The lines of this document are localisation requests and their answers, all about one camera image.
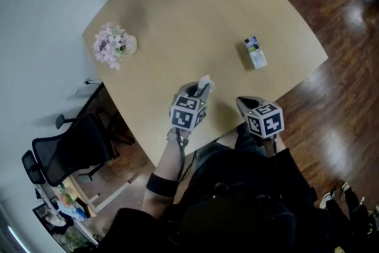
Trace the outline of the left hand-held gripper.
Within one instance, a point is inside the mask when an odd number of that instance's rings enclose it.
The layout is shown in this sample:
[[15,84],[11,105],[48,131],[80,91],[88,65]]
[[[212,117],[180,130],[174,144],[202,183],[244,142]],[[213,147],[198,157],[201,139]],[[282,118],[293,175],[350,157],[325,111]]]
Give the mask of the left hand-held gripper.
[[181,130],[193,131],[206,116],[206,103],[214,91],[214,85],[206,85],[203,89],[203,101],[190,98],[197,92],[197,83],[181,86],[170,110],[171,125]]

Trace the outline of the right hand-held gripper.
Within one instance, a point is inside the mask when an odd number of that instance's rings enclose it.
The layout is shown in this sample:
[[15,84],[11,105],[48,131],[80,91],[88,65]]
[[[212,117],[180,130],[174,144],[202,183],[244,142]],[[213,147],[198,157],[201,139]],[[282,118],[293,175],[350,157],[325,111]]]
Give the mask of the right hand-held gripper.
[[266,139],[284,130],[282,108],[261,97],[241,96],[236,98],[236,105],[248,130]]

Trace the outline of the white tissue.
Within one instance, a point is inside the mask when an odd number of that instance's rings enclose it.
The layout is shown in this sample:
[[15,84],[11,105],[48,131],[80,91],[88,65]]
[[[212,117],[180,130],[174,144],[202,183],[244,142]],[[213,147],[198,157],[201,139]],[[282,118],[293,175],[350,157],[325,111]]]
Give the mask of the white tissue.
[[209,75],[205,75],[199,80],[197,91],[202,92],[206,87],[209,87],[210,93],[214,91],[214,82],[210,79]]

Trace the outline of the small milk carton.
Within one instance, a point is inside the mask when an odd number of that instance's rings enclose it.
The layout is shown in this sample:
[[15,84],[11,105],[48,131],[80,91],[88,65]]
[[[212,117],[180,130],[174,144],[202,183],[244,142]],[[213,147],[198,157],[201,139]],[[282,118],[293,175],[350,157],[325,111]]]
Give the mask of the small milk carton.
[[244,44],[248,55],[252,61],[253,67],[255,69],[263,68],[267,65],[266,58],[264,56],[263,50],[258,42],[258,39],[254,36],[248,39],[244,39]]

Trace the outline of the person's left forearm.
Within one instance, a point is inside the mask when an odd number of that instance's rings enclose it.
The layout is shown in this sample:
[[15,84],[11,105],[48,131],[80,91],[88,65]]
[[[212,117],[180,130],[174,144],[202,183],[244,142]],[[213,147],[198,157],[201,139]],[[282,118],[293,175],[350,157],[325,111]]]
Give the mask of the person's left forearm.
[[184,148],[189,135],[189,131],[177,128],[169,131],[163,155],[147,182],[142,211],[155,219],[159,219],[174,202],[184,168]]

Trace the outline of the person's right forearm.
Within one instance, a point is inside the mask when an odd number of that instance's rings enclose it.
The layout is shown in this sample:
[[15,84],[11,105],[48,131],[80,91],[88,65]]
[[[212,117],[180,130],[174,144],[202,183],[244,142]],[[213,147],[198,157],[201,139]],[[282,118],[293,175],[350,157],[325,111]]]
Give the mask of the person's right forearm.
[[276,134],[272,139],[264,141],[264,146],[267,154],[269,156],[274,156],[279,152],[286,150],[286,146],[280,136],[280,134]]

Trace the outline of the beige wooden table edge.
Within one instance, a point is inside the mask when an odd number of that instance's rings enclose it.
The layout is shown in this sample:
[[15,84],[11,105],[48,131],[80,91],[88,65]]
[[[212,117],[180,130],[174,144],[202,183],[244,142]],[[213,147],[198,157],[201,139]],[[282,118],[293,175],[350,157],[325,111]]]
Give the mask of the beige wooden table edge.
[[[276,101],[311,75],[327,54],[288,0],[109,0],[83,32],[92,49],[102,25],[137,39],[119,70],[97,63],[110,97],[153,164],[166,146],[169,109],[187,83],[215,83],[207,115],[192,132],[191,153],[242,122],[236,98]],[[256,37],[267,65],[253,67],[244,39]]]

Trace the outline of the pink flowers in white pot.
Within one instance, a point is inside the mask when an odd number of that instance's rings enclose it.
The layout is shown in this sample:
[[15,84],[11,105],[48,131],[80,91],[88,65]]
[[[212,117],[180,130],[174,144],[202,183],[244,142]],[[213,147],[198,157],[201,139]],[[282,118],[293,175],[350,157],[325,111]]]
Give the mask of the pink flowers in white pot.
[[92,48],[97,61],[119,70],[122,59],[136,52],[137,39],[118,24],[106,23],[95,35]]

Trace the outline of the person's black top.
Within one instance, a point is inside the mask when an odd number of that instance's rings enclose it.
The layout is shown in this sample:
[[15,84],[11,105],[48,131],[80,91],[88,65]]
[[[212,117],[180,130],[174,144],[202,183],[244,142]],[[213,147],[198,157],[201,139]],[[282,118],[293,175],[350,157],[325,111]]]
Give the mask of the person's black top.
[[97,253],[335,253],[327,214],[288,149],[225,149],[156,219],[120,209]]

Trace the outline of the black office chair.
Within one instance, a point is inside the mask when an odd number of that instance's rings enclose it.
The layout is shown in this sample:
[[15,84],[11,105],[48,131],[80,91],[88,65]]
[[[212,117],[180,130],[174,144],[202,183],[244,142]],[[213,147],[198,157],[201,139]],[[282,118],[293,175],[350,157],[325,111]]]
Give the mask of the black office chair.
[[32,150],[21,158],[30,181],[57,187],[73,173],[94,166],[92,171],[79,175],[82,181],[92,181],[106,162],[120,156],[115,143],[131,146],[136,142],[130,132],[117,136],[114,127],[119,116],[118,112],[109,116],[103,108],[73,119],[60,115],[56,127],[69,123],[70,128],[57,136],[34,139]]

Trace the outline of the black trouser legs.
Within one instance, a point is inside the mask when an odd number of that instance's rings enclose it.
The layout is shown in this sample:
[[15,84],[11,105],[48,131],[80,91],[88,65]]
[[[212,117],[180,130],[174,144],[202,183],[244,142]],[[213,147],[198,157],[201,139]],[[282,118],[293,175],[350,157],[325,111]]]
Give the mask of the black trouser legs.
[[335,198],[327,202],[330,234],[339,253],[379,253],[379,214],[375,217],[352,190],[351,186],[341,195],[348,208],[345,214]]

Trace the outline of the small white-legged desk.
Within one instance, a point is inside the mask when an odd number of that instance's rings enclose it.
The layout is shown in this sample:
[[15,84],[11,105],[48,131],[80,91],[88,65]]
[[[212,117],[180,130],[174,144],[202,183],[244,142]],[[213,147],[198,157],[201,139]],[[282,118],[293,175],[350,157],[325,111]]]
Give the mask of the small white-legged desk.
[[[101,197],[99,193],[93,195],[92,197],[88,197],[83,189],[80,187],[78,182],[74,179],[74,177],[68,177],[62,183],[68,190],[69,194],[73,198],[78,198],[85,204],[86,211],[89,214],[89,218],[96,217],[97,214],[106,206],[108,206],[111,202],[113,202],[127,187],[131,184],[130,181],[126,181],[121,187],[117,190],[113,191],[109,196],[103,198],[100,203],[94,205],[96,199]],[[52,187],[53,192],[57,196],[56,187]]]

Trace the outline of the pile of colourful desk clutter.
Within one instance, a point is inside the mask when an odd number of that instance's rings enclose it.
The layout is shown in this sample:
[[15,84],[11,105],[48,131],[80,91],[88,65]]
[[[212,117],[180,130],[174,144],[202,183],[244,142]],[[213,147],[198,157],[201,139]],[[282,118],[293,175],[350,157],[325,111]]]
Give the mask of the pile of colourful desk clutter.
[[89,218],[85,204],[78,198],[73,198],[63,184],[58,185],[55,190],[57,191],[57,206],[60,212],[78,221]]

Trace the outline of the white wall socket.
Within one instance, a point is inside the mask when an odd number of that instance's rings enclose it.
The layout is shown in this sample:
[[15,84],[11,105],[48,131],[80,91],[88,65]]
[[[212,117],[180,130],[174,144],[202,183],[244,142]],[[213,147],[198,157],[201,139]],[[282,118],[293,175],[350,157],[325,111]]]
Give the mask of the white wall socket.
[[86,88],[90,85],[90,82],[91,82],[91,78],[85,78],[81,80],[81,82],[76,87],[72,95],[77,96],[83,93],[84,91],[86,91]]

